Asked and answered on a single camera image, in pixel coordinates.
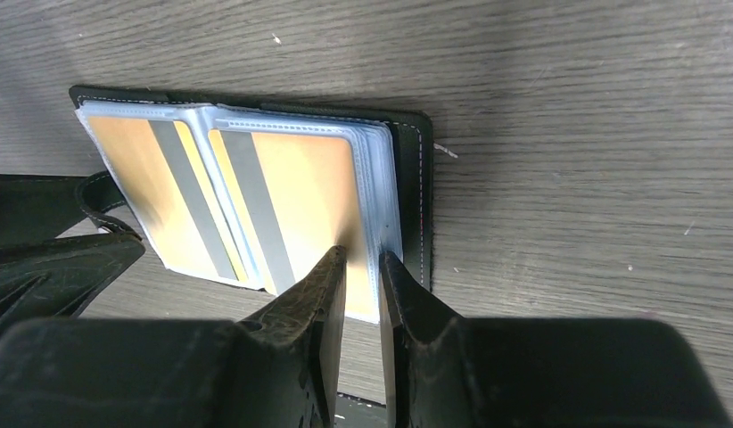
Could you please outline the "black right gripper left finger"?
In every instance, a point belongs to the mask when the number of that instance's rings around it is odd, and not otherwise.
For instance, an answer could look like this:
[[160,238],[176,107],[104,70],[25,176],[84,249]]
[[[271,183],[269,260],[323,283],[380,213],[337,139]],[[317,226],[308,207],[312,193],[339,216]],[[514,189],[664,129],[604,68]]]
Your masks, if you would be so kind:
[[346,252],[245,319],[40,318],[0,339],[0,427],[331,427]]

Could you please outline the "gold credit card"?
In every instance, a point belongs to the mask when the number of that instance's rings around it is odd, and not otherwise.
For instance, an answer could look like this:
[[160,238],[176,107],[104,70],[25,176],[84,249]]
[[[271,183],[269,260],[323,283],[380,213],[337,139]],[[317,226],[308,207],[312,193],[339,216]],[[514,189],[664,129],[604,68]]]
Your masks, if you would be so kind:
[[86,122],[166,268],[229,284],[247,280],[187,123],[107,116]]
[[352,150],[344,138],[208,133],[264,290],[278,296],[334,245],[348,251],[346,314],[377,319]]

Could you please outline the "black leather card holder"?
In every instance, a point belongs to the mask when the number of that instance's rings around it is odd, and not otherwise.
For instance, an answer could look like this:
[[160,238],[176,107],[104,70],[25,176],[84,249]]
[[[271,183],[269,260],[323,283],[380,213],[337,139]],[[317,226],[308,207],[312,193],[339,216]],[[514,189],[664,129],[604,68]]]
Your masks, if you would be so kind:
[[346,249],[345,313],[378,320],[380,254],[432,286],[432,145],[420,112],[96,86],[69,91],[105,169],[79,191],[104,233],[174,272],[280,295]]

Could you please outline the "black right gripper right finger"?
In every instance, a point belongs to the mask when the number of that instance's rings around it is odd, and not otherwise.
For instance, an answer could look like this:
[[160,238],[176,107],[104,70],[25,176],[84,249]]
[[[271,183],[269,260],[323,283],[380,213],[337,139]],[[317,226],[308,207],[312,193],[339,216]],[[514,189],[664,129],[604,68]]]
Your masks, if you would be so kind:
[[648,318],[463,317],[380,258],[392,427],[729,427],[695,352]]

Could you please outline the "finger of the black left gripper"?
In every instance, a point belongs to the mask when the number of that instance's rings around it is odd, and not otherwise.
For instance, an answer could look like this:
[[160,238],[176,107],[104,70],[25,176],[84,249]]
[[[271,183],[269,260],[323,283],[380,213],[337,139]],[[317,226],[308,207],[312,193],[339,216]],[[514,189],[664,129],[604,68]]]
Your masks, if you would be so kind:
[[107,205],[107,174],[90,177],[0,174],[0,249],[90,249],[100,235],[60,238]]
[[38,317],[77,317],[145,253],[130,234],[81,235],[0,248],[0,337]]

